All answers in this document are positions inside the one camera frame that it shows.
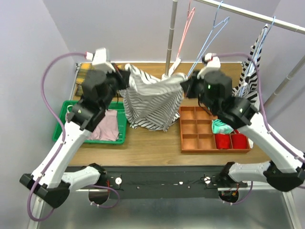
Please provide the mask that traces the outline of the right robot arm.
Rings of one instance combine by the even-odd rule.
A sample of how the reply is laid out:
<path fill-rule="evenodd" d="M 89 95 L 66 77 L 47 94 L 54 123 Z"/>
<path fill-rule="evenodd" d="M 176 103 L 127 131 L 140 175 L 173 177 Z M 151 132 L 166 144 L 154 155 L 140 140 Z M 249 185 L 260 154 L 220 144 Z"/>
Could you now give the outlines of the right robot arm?
<path fill-rule="evenodd" d="M 228 162 L 215 181 L 225 187 L 242 181 L 265 182 L 282 192 L 301 186 L 305 181 L 304 153 L 283 139 L 249 100 L 233 96 L 230 77 L 217 70 L 197 79 L 198 73 L 195 71 L 180 84 L 186 97 L 197 98 L 214 116 L 251 139 L 270 158 L 256 164 Z"/>

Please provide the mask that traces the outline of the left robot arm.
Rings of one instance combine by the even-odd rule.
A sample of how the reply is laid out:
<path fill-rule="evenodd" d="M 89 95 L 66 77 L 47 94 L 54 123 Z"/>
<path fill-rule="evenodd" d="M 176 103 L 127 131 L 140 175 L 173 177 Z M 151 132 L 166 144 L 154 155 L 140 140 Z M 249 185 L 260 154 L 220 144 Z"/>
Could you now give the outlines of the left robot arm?
<path fill-rule="evenodd" d="M 61 206 L 69 194 L 86 186 L 102 188 L 107 183 L 106 170 L 96 163 L 77 172 L 65 170 L 80 146 L 105 117 L 112 99 L 129 86 L 130 71 L 104 72 L 91 68 L 81 84 L 83 94 L 72 107 L 62 133 L 43 162 L 30 174 L 20 178 L 31 195 L 36 195 L 52 208 Z"/>

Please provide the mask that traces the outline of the blue wire hanger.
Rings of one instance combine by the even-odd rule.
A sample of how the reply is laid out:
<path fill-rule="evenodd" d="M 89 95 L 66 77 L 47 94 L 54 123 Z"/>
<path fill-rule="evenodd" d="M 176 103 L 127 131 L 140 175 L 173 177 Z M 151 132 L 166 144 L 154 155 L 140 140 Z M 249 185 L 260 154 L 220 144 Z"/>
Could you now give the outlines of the blue wire hanger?
<path fill-rule="evenodd" d="M 195 62 L 193 63 L 193 65 L 191 66 L 187 77 L 191 76 L 191 73 L 193 72 L 193 70 L 195 69 L 196 65 L 202 60 L 202 58 L 204 57 L 204 54 L 206 53 L 207 49 L 209 48 L 209 46 L 211 45 L 211 43 L 215 40 L 215 38 L 218 36 L 218 34 L 223 30 L 223 28 L 227 25 L 227 23 L 230 20 L 230 17 L 226 17 L 224 18 L 222 21 L 220 21 L 219 23 L 216 23 L 216 19 L 217 19 L 217 13 L 220 9 L 220 6 L 222 5 L 224 1 L 221 1 L 219 3 L 219 6 L 217 7 L 217 10 L 215 12 L 215 17 L 214 17 L 214 21 L 213 21 L 213 27 L 210 30 L 209 35 L 207 36 L 203 46 L 201 47 L 201 50 L 199 51 Z"/>

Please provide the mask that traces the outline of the white black striped tank top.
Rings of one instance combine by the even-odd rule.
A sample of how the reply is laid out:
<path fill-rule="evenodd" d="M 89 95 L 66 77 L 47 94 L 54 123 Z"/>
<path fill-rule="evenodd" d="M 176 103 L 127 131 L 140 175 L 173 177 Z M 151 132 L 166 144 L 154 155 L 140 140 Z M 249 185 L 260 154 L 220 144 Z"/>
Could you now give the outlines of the white black striped tank top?
<path fill-rule="evenodd" d="M 130 73 L 129 87 L 119 93 L 130 127 L 166 132 L 180 118 L 178 110 L 184 99 L 180 83 L 186 75 L 175 73 L 161 80 L 131 64 L 125 70 Z"/>

